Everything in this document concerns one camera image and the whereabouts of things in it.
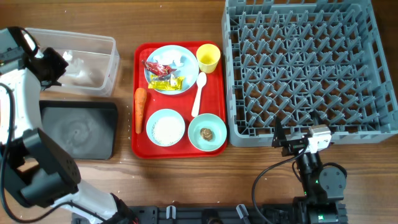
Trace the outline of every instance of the gray dish rack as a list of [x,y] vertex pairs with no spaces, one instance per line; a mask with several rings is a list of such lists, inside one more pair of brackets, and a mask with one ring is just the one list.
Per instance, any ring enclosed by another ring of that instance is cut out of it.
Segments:
[[313,125],[314,110],[336,144],[377,143],[398,133],[370,0],[251,2],[226,0],[222,19],[234,146],[270,146],[277,116],[288,138],[298,138]]

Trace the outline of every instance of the red tray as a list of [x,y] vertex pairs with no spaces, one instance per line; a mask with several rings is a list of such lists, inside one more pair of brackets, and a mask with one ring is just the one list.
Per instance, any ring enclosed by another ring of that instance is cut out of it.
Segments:
[[[142,87],[147,89],[148,83],[144,75],[144,66],[141,60],[147,60],[149,55],[159,47],[166,45],[179,45],[190,50],[194,55],[198,48],[203,44],[215,44],[210,41],[194,41],[194,42],[168,42],[168,43],[148,43],[142,44],[134,54],[134,83],[133,92],[137,88]],[[221,154],[226,148],[226,142],[216,151],[203,152],[195,148],[188,138],[188,127],[192,121],[191,111],[193,101],[197,93],[198,87],[193,85],[189,90],[179,95],[168,96],[163,95],[155,90],[148,90],[147,101],[145,104],[144,122],[142,124],[142,133],[136,134],[134,104],[132,113],[132,136],[131,147],[132,151],[142,159],[165,159],[165,158],[184,158],[184,157],[206,157],[217,156]],[[149,117],[161,109],[173,109],[181,114],[185,120],[185,133],[183,138],[173,146],[160,147],[150,141],[146,133],[146,123]],[[212,113],[219,116],[224,123],[225,116],[225,101],[224,101],[224,83],[223,83],[223,69],[221,61],[218,63],[216,70],[207,75],[207,83],[203,87],[201,94],[201,103],[199,114]]]

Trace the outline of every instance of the carrot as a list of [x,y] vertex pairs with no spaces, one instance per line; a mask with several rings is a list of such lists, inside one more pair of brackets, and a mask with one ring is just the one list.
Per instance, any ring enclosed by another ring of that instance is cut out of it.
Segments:
[[144,88],[138,88],[134,94],[134,109],[136,112],[136,133],[142,131],[142,119],[144,117],[145,101],[147,101],[147,91]]

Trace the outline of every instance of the black tray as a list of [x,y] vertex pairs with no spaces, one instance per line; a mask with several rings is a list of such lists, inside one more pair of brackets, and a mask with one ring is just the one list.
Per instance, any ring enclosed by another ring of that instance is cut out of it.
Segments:
[[109,159],[118,109],[110,102],[40,101],[43,129],[74,159]]

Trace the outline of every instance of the red wrapper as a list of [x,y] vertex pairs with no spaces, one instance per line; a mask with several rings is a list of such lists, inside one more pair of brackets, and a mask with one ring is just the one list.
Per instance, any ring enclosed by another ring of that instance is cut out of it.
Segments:
[[164,77],[166,75],[170,75],[170,73],[176,71],[177,69],[171,68],[168,65],[161,65],[156,62],[146,62],[144,60],[141,61],[145,66],[145,69],[152,72],[153,74]]

